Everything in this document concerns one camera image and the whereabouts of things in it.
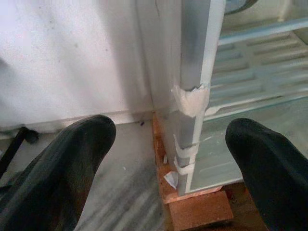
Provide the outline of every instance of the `refrigerator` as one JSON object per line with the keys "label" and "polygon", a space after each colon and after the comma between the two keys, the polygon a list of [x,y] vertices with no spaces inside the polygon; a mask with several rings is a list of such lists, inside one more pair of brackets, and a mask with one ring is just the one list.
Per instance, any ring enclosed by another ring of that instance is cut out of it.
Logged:
{"label": "refrigerator", "polygon": [[306,0],[146,0],[137,13],[179,195],[243,180],[224,138],[235,118],[308,157]]}

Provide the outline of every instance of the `gray floor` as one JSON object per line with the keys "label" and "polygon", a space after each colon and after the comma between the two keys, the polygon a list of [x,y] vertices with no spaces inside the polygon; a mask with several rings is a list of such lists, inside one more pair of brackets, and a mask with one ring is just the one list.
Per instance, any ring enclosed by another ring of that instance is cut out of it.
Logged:
{"label": "gray floor", "polygon": [[[162,230],[151,123],[118,125],[115,143],[100,165],[76,231]],[[56,136],[45,134],[35,145],[26,142],[1,179],[23,170]],[[0,140],[5,151],[9,140]]]}

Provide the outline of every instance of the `marble floor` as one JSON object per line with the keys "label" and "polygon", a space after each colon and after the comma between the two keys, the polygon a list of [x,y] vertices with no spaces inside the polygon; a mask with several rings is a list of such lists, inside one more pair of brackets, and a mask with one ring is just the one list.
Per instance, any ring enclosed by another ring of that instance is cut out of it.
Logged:
{"label": "marble floor", "polygon": [[[117,125],[115,143],[101,163],[76,231],[162,231],[151,122]],[[23,142],[0,185],[22,171],[56,136]],[[9,140],[0,140],[5,151]]]}

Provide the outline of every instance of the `white wall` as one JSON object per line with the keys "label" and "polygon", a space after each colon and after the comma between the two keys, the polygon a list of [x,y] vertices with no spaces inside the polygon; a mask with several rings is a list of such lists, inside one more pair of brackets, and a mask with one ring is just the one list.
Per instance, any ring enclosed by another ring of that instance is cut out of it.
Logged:
{"label": "white wall", "polygon": [[152,109],[134,0],[0,1],[0,128]]}

